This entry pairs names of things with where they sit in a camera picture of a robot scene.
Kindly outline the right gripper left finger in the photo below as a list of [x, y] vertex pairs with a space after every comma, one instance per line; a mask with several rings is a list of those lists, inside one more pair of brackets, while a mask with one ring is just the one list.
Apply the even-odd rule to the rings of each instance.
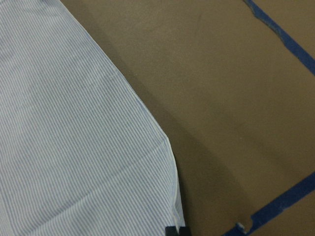
[[175, 226], [165, 227], [165, 236], [178, 236], [178, 231]]

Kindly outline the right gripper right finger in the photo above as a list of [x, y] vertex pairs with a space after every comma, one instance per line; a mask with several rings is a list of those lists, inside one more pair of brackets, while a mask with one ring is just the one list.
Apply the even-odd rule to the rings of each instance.
[[180, 227], [179, 228], [179, 236], [190, 236], [189, 227]]

